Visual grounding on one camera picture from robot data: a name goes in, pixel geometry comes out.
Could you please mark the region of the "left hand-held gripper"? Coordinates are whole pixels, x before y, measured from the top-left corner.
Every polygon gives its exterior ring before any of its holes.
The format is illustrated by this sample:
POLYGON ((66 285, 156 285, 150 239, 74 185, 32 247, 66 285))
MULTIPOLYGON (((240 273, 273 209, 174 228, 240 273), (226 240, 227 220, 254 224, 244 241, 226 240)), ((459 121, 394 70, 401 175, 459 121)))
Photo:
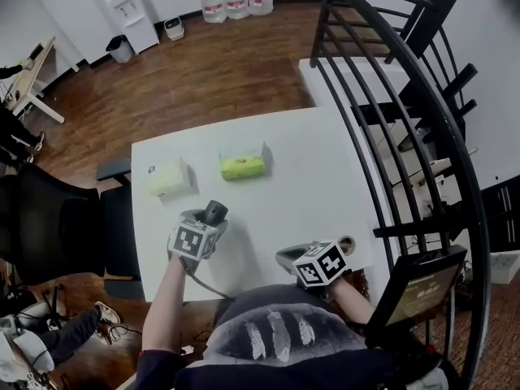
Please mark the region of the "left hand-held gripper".
POLYGON ((201 261, 208 259, 215 251, 217 241, 228 227, 228 221, 207 223, 204 210, 187 210, 180 214, 177 224, 167 240, 167 253, 201 261))

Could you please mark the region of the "black computer mouse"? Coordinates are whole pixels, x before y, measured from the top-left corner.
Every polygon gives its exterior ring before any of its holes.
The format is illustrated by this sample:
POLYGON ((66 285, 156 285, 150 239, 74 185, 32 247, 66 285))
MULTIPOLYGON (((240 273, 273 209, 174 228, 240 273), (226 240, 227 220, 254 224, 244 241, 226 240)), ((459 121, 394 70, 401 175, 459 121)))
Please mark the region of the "black computer mouse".
POLYGON ((227 217, 228 208, 216 200, 210 200, 203 211, 202 222, 206 225, 216 227, 227 217))

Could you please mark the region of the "person's left forearm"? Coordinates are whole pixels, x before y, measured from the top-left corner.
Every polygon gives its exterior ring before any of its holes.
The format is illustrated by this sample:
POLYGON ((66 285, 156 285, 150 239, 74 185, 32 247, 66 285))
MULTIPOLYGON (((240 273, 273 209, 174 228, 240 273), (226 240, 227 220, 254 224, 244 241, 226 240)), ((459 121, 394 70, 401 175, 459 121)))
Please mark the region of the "person's left forearm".
POLYGON ((178 353, 181 312, 184 304, 186 271, 179 257, 173 257, 146 315, 141 350, 178 353))

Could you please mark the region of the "pale yellow tissue box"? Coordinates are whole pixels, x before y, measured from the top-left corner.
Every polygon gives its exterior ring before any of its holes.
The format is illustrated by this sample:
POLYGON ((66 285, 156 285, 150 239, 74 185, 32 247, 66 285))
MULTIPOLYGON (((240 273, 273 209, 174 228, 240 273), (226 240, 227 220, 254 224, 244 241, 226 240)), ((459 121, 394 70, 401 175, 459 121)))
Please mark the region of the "pale yellow tissue box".
POLYGON ((174 157, 148 168, 147 191, 153 197, 180 197, 195 193, 197 183, 192 168, 182 157, 174 157))

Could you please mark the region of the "green tissue box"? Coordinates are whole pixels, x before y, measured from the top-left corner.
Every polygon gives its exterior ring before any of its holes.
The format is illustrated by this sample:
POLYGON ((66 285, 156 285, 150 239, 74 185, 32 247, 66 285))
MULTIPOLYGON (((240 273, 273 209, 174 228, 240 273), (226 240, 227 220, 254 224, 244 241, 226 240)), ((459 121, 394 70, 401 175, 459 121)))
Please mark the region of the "green tissue box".
POLYGON ((238 141, 219 151, 219 171, 226 181, 266 176, 270 165, 265 141, 238 141))

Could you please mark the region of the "black mounted monitor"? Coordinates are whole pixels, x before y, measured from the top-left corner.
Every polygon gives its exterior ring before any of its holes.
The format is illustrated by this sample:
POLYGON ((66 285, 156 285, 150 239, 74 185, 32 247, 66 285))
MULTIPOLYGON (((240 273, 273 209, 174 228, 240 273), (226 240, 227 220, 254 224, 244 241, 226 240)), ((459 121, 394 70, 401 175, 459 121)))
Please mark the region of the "black mounted monitor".
POLYGON ((366 338, 387 336, 391 329, 412 326, 433 314, 454 286, 466 253, 464 247, 452 245, 401 255, 366 325, 366 338))

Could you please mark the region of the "person's dark feather-print shirt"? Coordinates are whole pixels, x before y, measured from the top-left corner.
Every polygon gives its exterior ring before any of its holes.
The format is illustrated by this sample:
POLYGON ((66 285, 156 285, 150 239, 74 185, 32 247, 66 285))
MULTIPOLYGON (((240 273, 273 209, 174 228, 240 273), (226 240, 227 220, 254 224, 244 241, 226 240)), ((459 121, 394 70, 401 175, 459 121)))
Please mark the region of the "person's dark feather-print shirt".
POLYGON ((400 366, 363 339, 323 300, 295 285, 243 292, 221 314, 201 360, 141 353, 136 390, 456 390, 447 362, 400 366))

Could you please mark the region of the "black mesh office chair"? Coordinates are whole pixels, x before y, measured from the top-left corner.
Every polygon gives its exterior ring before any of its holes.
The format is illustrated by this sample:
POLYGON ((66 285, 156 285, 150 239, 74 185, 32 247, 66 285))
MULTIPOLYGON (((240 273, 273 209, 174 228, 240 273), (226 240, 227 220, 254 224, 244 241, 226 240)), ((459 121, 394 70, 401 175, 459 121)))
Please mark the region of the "black mesh office chair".
POLYGON ((0 258, 24 284, 92 273, 111 297, 145 298, 132 215, 129 159, 102 165, 98 192, 65 183, 34 164, 0 175, 0 258))

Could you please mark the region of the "staircase steps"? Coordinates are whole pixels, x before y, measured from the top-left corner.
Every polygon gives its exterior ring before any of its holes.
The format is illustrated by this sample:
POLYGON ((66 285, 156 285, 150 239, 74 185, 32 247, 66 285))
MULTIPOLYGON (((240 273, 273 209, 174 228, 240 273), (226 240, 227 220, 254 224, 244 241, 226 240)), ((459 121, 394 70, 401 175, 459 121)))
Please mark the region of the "staircase steps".
MULTIPOLYGON (((395 160, 391 154, 390 148, 386 139, 383 137, 378 144, 379 153, 383 159, 383 165, 387 172, 392 192, 395 197, 397 208, 399 210, 400 218, 403 222, 409 223, 413 221, 413 217, 410 210, 410 204, 408 203, 407 196, 405 194, 405 188, 395 160)), ((427 158, 429 159, 430 168, 434 181, 436 183, 438 194, 442 202, 448 203, 451 200, 455 202, 460 199, 460 195, 457 193, 455 187, 454 175, 448 176, 453 170, 449 158, 442 158, 433 160, 432 151, 434 150, 433 144, 426 145, 427 158)), ((399 152, 401 160, 404 164, 405 171, 408 176, 408 181, 411 184, 412 193, 417 203, 418 212, 422 219, 431 217, 433 212, 433 201, 429 188, 427 187, 426 176, 418 160, 415 151, 408 150, 406 152, 399 152)))

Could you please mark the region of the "black swivel chair base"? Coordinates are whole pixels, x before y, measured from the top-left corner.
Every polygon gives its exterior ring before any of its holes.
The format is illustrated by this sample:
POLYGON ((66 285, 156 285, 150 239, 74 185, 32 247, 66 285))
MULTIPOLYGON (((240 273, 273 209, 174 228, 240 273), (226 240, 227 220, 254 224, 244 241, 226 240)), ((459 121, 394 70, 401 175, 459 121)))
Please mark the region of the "black swivel chair base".
POLYGON ((48 309, 48 313, 44 316, 44 320, 46 321, 50 331, 62 329, 68 321, 67 309, 59 300, 59 297, 63 294, 64 287, 62 284, 54 286, 52 290, 46 289, 41 293, 48 309))

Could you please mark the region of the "black metal railing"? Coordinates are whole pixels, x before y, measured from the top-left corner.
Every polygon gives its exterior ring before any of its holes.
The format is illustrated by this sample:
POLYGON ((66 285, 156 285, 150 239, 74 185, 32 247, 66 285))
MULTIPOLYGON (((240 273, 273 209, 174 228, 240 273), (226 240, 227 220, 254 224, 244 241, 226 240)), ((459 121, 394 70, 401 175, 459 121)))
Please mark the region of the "black metal railing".
POLYGON ((322 0, 310 66, 327 86, 347 129, 376 215, 391 274, 401 255, 460 245, 472 264, 471 324, 460 389, 470 390, 483 354, 491 301, 488 225, 479 183, 466 148, 463 115, 473 107, 463 87, 474 77, 467 65, 448 77, 425 57, 457 0, 322 0), (401 220, 379 153, 386 139, 401 175, 413 221, 401 220), (458 201, 442 202, 432 159, 449 158, 458 201), (399 152, 414 150, 433 201, 422 219, 399 152))

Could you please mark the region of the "black cabinet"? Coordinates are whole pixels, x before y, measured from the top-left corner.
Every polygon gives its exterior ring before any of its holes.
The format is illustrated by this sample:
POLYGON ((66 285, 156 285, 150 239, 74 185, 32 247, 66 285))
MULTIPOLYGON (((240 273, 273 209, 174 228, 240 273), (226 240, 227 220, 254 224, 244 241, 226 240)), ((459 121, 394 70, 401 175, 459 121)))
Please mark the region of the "black cabinet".
POLYGON ((520 175, 481 191, 492 253, 520 250, 520 175))

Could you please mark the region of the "grey trash can black liner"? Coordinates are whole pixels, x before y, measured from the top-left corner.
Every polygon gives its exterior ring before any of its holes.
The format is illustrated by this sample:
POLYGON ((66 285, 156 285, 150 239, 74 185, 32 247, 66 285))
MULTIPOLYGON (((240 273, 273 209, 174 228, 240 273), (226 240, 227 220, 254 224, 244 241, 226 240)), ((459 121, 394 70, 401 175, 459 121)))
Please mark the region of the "grey trash can black liner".
POLYGON ((106 52, 117 63, 127 63, 133 56, 132 47, 124 35, 113 37, 106 47, 106 52))

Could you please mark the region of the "white water dispenser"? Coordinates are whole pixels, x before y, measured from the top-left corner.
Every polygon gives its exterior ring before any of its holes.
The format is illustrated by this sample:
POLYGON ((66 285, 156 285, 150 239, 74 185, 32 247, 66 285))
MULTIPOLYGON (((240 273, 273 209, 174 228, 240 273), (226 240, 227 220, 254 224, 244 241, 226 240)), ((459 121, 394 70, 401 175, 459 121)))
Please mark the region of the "white water dispenser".
POLYGON ((136 54, 156 46, 158 33, 143 0, 98 0, 116 35, 124 35, 136 54))

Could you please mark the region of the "light wooden side desk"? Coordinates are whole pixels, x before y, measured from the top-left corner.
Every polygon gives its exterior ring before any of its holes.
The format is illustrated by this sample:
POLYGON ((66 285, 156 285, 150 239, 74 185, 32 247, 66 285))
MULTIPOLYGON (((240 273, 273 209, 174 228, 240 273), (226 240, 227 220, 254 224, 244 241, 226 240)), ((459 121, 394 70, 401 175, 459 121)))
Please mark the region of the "light wooden side desk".
POLYGON ((42 92, 35 87, 37 76, 54 47, 54 41, 55 38, 52 37, 42 46, 42 51, 33 61, 32 68, 22 71, 11 87, 13 99, 7 103, 6 108, 16 117, 19 117, 29 104, 32 104, 59 124, 65 122, 62 115, 42 100, 42 92))

